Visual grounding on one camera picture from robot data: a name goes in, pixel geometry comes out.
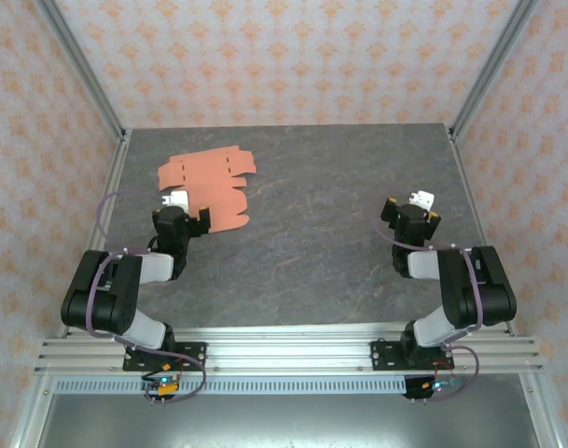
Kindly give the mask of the aluminium corner post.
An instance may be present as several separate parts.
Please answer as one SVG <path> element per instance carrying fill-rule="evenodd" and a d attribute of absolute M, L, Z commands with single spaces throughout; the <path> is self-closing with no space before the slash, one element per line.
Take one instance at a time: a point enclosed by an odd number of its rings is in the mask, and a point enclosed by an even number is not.
<path fill-rule="evenodd" d="M 75 68 L 86 92 L 96 106 L 104 124 L 119 139 L 125 139 L 127 129 L 121 124 L 84 50 L 79 45 L 56 0 L 34 0 L 55 34 L 62 50 Z"/>
<path fill-rule="evenodd" d="M 449 135 L 453 142 L 458 142 L 466 132 L 470 120 L 482 104 L 485 95 L 498 76 L 507 56 L 516 44 L 525 25 L 529 22 L 538 3 L 539 0 L 518 0 L 506 22 L 506 26 L 483 64 L 473 87 L 466 96 L 455 121 L 449 127 Z"/>

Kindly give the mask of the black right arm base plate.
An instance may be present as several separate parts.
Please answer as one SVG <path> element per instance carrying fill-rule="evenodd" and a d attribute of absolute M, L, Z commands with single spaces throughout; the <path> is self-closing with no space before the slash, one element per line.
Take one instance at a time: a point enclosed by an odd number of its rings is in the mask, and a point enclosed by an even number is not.
<path fill-rule="evenodd" d="M 400 341 L 376 340 L 370 343 L 370 360 L 374 371 L 450 371 L 454 362 L 438 347 L 408 346 Z"/>

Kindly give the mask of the orange paper box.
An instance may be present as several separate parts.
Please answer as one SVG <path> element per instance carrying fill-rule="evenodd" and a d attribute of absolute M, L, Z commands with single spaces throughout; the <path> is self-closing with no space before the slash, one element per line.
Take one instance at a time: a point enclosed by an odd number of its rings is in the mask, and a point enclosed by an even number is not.
<path fill-rule="evenodd" d="M 210 233 L 239 229 L 249 223 L 247 199 L 242 191 L 246 176 L 256 173 L 252 152 L 238 146 L 218 147 L 170 157 L 158 169 L 159 190 L 169 195 L 186 190 L 192 217 L 208 207 Z"/>

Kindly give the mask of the grey metal sheet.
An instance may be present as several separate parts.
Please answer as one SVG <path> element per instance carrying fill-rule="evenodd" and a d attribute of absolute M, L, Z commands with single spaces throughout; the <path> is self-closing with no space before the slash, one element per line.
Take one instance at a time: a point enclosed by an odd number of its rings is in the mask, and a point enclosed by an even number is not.
<path fill-rule="evenodd" d="M 426 405 L 399 396 L 53 399 L 39 448 L 539 448 L 513 388 Z"/>

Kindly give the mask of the aluminium table side rail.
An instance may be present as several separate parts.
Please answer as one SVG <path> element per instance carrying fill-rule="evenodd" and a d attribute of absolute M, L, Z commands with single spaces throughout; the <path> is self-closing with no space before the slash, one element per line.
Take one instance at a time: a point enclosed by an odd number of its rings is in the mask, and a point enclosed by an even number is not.
<path fill-rule="evenodd" d="M 132 128 L 126 128 L 118 138 L 102 196 L 118 190 L 131 139 Z M 53 421 L 55 392 L 59 380 L 60 376 L 53 371 L 44 371 L 43 375 L 40 371 L 35 372 L 9 448 L 40 448 L 45 444 L 48 425 Z"/>
<path fill-rule="evenodd" d="M 490 240 L 485 235 L 482 221 L 476 205 L 474 190 L 470 185 L 465 170 L 464 158 L 461 155 L 458 136 L 451 127 L 446 127 L 450 147 L 458 166 L 464 190 L 476 222 L 478 235 L 484 244 Z M 568 448 L 568 440 L 563 435 L 563 427 L 557 414 L 555 389 L 550 382 L 549 360 L 543 357 L 540 350 L 540 342 L 537 337 L 530 337 L 533 346 L 538 350 L 534 354 L 535 363 L 528 362 L 522 372 L 519 373 L 520 387 L 527 406 L 527 415 L 530 417 L 534 436 L 539 448 Z"/>

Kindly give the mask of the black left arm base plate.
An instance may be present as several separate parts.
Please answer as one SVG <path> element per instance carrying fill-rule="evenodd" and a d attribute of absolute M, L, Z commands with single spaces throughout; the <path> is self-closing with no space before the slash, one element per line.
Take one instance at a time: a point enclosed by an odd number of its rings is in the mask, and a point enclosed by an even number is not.
<path fill-rule="evenodd" d="M 172 348 L 162 347 L 161 351 L 192 357 L 205 364 L 207 343 L 176 342 Z M 126 348 L 122 369 L 124 371 L 199 371 L 200 368 L 187 360 L 177 360 L 172 356 L 160 356 L 143 350 Z"/>

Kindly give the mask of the aluminium mounting rail frame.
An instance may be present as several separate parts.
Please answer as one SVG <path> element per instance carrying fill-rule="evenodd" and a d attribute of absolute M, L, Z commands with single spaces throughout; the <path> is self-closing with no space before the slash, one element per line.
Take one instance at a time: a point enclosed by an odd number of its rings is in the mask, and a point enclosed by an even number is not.
<path fill-rule="evenodd" d="M 344 375 L 372 374 L 370 343 L 396 341 L 401 323 L 224 327 L 177 329 L 178 342 L 208 345 L 207 371 L 215 375 Z M 547 361 L 534 338 L 508 332 L 506 324 L 480 329 L 463 338 L 474 350 L 454 351 L 458 374 L 543 373 Z M 39 374 L 119 374 L 124 349 L 110 340 L 72 329 L 65 337 L 43 342 L 35 364 Z"/>

